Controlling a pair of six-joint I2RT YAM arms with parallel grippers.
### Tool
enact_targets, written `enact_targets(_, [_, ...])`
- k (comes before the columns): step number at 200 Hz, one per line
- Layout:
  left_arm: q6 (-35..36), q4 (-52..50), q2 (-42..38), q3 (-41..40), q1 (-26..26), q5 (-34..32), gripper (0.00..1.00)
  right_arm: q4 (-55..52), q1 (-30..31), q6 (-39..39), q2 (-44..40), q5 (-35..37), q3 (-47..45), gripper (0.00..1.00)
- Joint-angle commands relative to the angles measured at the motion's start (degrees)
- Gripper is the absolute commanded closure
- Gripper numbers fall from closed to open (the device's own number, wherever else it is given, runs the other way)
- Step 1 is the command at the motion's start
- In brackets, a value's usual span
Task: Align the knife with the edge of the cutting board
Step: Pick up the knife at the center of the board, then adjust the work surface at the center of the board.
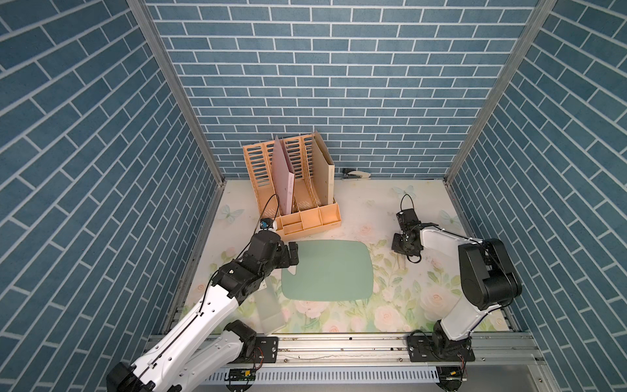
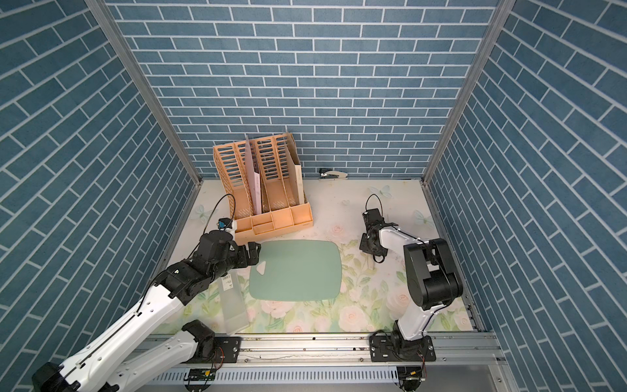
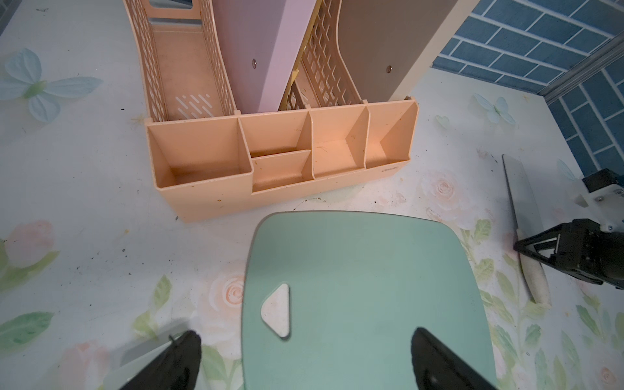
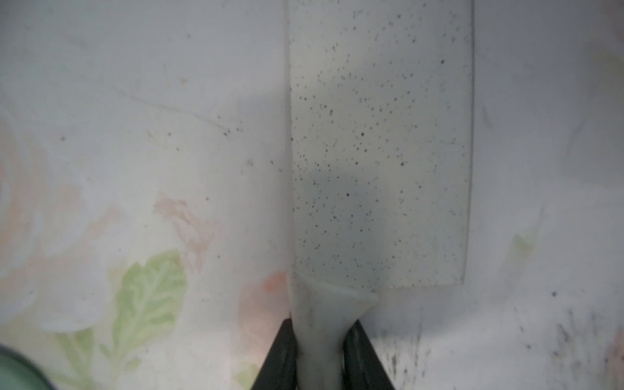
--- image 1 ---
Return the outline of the green cutting board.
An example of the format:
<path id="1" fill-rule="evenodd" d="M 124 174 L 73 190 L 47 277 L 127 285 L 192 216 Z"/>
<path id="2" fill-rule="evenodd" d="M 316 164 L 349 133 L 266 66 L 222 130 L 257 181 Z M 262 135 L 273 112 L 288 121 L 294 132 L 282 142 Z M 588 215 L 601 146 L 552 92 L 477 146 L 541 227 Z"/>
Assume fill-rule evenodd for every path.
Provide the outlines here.
<path id="1" fill-rule="evenodd" d="M 299 241 L 299 264 L 282 271 L 282 294 L 305 302 L 366 300 L 373 294 L 374 269 L 359 241 Z"/>

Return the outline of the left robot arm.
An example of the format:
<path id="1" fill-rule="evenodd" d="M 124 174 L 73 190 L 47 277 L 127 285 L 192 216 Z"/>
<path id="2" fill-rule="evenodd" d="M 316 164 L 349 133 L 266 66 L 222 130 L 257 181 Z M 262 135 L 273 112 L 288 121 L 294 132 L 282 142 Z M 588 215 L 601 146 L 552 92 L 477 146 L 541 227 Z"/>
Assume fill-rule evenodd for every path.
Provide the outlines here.
<path id="1" fill-rule="evenodd" d="M 245 249 L 221 266 L 202 299 L 152 349 L 132 364 L 117 364 L 106 377 L 109 391 L 192 391 L 236 359 L 249 359 L 256 332 L 240 320 L 228 323 L 210 346 L 216 327 L 256 292 L 276 269 L 299 263 L 298 245 L 271 230 L 255 233 Z"/>

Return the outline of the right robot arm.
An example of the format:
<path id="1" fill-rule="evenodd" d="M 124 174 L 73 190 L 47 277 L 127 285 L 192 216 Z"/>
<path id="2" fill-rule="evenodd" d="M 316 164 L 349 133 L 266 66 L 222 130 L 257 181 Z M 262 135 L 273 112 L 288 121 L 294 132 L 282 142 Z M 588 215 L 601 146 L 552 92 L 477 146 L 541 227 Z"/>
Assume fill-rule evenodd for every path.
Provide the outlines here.
<path id="1" fill-rule="evenodd" d="M 471 333 L 494 310 L 508 307 L 522 294 L 522 282 L 506 245 L 497 239 L 454 234 L 419 220 L 414 209 L 396 214 L 400 232 L 392 250 L 421 260 L 426 249 L 439 251 L 458 264 L 462 295 L 449 314 L 437 321 L 430 336 L 408 338 L 411 356 L 435 361 L 473 361 Z"/>

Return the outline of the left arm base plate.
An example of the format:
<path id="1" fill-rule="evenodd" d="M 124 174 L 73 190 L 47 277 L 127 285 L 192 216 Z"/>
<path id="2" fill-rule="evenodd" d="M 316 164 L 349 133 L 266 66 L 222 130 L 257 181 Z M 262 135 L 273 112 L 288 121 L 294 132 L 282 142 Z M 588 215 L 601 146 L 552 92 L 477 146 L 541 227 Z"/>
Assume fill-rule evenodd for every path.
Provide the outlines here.
<path id="1" fill-rule="evenodd" d="M 239 364 L 275 364 L 279 352 L 279 338 L 258 336 L 254 342 L 243 345 L 243 353 L 237 359 Z"/>

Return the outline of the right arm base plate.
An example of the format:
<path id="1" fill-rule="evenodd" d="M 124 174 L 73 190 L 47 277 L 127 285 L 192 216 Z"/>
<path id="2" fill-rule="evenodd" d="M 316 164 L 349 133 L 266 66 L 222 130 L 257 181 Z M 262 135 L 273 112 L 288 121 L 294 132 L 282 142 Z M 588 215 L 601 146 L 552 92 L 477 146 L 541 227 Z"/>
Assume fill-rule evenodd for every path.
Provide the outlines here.
<path id="1" fill-rule="evenodd" d="M 449 340 L 445 335 L 412 335 L 407 337 L 411 362 L 474 362 L 475 355 L 470 337 L 460 341 Z"/>

